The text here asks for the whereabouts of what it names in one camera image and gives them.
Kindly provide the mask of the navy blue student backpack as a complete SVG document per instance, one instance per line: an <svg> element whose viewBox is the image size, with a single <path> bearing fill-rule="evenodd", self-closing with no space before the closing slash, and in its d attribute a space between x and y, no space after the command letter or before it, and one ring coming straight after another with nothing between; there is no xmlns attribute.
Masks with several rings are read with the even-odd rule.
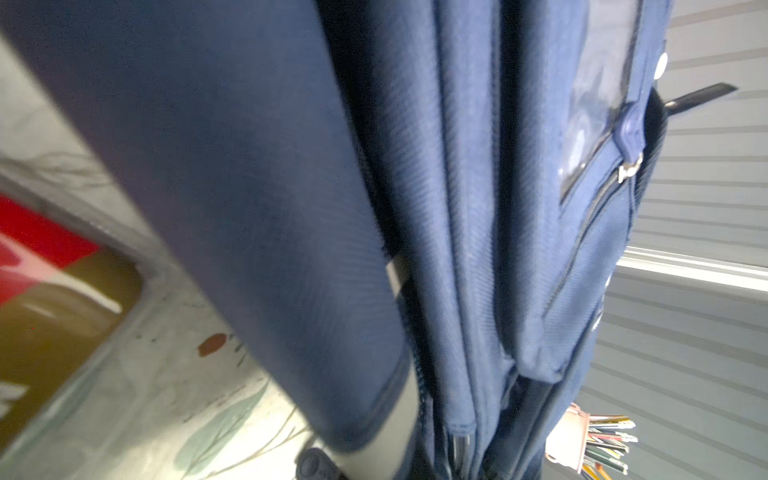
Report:
<svg viewBox="0 0 768 480"><path fill-rule="evenodd" d="M537 479L666 134L669 1L5 1L348 478Z"/></svg>

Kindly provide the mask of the bundle of coloured pencils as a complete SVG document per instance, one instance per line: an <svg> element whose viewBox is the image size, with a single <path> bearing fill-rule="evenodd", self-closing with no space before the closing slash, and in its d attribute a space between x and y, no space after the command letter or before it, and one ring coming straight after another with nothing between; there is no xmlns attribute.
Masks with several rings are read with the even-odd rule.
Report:
<svg viewBox="0 0 768 480"><path fill-rule="evenodd" d="M638 442L632 434L635 422L627 415L590 415L579 474L588 480L610 480L613 475L627 476L626 455Z"/></svg>

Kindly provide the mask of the pink pencil cup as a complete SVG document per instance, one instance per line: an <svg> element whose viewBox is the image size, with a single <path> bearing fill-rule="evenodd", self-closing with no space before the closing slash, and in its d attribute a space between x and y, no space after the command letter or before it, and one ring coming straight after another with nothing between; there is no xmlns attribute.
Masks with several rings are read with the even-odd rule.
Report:
<svg viewBox="0 0 768 480"><path fill-rule="evenodd" d="M590 415L578 405L572 403L545 443L545 458L551 463L573 470L582 471Z"/></svg>

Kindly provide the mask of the red card box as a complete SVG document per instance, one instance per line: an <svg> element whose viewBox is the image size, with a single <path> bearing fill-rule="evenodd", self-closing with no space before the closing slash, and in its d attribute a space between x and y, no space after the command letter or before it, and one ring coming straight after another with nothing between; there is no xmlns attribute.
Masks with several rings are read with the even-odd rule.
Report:
<svg viewBox="0 0 768 480"><path fill-rule="evenodd" d="M17 441L137 305L123 253L1 198L1 447Z"/></svg>

